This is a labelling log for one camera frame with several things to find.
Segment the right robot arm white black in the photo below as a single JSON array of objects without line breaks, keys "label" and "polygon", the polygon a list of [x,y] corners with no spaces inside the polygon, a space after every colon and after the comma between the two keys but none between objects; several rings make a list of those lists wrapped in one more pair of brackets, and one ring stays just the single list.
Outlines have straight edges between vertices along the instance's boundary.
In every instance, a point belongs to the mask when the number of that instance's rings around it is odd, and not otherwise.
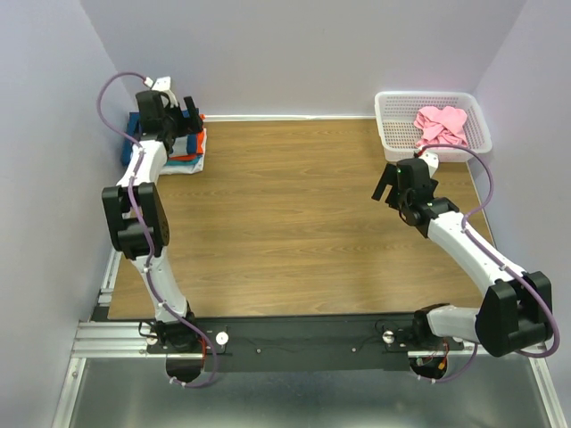
[{"label": "right robot arm white black", "polygon": [[433,178],[439,160],[432,153],[388,164],[373,192],[401,220],[437,244],[468,274],[483,295],[477,309],[440,303],[419,309],[410,328],[412,342],[431,349],[444,337],[484,347],[494,357],[556,339],[549,278],[528,272],[492,247],[459,207],[437,197]]}]

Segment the dark blue t shirt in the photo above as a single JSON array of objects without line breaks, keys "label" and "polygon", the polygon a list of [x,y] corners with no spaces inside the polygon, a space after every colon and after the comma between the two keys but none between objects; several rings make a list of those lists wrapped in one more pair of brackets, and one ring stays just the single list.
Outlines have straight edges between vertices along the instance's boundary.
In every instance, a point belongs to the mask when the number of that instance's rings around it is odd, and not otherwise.
[{"label": "dark blue t shirt", "polygon": [[[139,113],[132,111],[129,115],[128,115],[128,124],[126,127],[126,133],[129,136],[134,137],[135,139],[139,139],[140,138],[140,126],[139,126]],[[121,154],[120,154],[120,163],[124,166],[127,167],[127,165],[130,162],[132,156],[132,146],[131,146],[131,142],[125,138],[123,141],[123,145],[122,145],[122,149],[121,149]]]}]

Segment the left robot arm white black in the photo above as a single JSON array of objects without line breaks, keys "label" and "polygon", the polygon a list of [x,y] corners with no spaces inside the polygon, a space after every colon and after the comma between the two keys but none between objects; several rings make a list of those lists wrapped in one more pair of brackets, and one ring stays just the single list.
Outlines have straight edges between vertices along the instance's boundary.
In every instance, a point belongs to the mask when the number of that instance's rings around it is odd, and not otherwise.
[{"label": "left robot arm white black", "polygon": [[153,303],[150,336],[164,349],[188,352],[198,345],[199,333],[170,266],[170,227],[157,180],[176,140],[203,131],[203,119],[190,96],[185,109],[166,90],[145,90],[136,100],[138,126],[126,135],[131,158],[121,180],[103,189],[103,210],[114,249],[137,269]]}]

